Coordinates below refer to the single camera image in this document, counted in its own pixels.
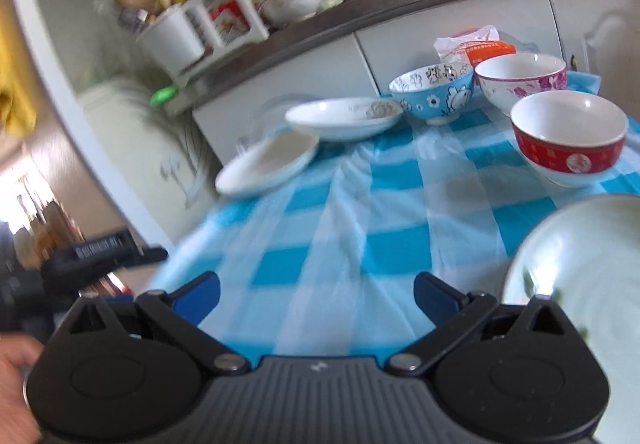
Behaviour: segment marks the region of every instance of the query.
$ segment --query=metal screw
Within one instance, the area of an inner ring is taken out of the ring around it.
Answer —
[[[389,364],[405,372],[412,372],[422,364],[422,360],[413,354],[396,354],[389,359]]]
[[[244,357],[238,354],[220,354],[213,361],[213,364],[216,368],[225,372],[235,372],[240,370],[246,364],[246,361]]]

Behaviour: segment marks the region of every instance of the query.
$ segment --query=plastic bag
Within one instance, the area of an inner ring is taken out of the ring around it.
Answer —
[[[498,30],[493,25],[485,25],[462,36],[438,38],[433,46],[440,61],[471,63],[474,67],[485,59],[516,52],[516,47],[500,41]]]

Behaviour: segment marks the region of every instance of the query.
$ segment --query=cartoon bowl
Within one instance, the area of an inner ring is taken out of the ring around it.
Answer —
[[[392,99],[411,116],[439,126],[456,120],[474,90],[468,63],[439,63],[412,70],[389,85]]]

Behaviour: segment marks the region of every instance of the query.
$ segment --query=yellow cloth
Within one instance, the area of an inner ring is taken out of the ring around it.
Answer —
[[[12,32],[12,20],[0,13],[0,127],[12,137],[22,138],[33,132],[36,107],[29,98],[24,70],[18,65],[27,60],[20,56],[20,40]]]

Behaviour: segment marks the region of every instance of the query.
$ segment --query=tablecloth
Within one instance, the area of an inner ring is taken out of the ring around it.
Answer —
[[[585,196],[639,193],[639,132],[631,121],[600,183],[562,188],[527,165],[510,120],[476,92],[446,126],[409,120],[322,145],[281,188],[211,212],[149,287],[171,291],[214,270],[222,297],[200,327],[254,364],[264,354],[382,361],[433,328],[414,304],[419,272],[499,296],[542,218]]]

